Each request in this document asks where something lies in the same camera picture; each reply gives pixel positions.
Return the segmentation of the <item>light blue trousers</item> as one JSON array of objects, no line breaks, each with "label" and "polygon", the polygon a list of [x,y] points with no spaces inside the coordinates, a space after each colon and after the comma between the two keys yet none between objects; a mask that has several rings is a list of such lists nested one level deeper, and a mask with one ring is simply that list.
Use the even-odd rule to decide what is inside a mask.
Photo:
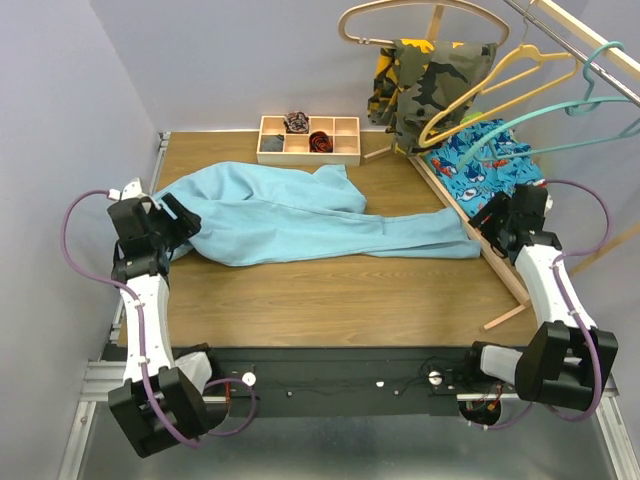
[{"label": "light blue trousers", "polygon": [[201,218],[180,246],[212,261],[244,267],[365,254],[374,257],[473,259],[481,247],[451,208],[435,213],[366,213],[366,197],[343,165],[313,173],[222,162],[173,182],[173,195]]}]

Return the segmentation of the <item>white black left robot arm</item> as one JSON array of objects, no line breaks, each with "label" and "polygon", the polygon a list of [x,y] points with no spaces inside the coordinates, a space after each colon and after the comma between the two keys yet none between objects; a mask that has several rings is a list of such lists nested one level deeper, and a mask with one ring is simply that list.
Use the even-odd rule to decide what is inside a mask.
[{"label": "white black left robot arm", "polygon": [[129,330],[122,386],[108,394],[112,415],[142,458],[183,443],[208,427],[203,395],[222,380],[207,345],[175,358],[168,332],[170,255],[201,229],[200,217],[173,195],[155,201],[121,192],[107,213],[118,239],[111,279]]}]

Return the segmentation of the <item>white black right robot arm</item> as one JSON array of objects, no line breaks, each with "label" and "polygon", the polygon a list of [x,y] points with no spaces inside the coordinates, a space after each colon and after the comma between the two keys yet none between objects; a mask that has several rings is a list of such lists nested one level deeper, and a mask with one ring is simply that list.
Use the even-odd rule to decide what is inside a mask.
[{"label": "white black right robot arm", "polygon": [[514,387],[520,399],[577,422],[595,412],[619,344],[580,302],[565,267],[568,255],[544,227],[550,203],[545,187],[518,184],[513,194],[497,194],[470,220],[524,281],[538,329],[521,351],[474,343],[459,371],[471,391],[497,380]]}]

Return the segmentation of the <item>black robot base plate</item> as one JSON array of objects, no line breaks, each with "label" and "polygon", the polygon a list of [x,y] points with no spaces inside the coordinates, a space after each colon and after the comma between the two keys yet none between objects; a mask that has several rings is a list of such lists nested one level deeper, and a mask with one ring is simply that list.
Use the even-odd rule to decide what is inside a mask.
[{"label": "black robot base plate", "polygon": [[251,375],[230,389],[231,414],[257,399],[259,418],[459,415],[470,405],[515,401],[513,388],[465,373],[464,347],[216,348],[218,378]]}]

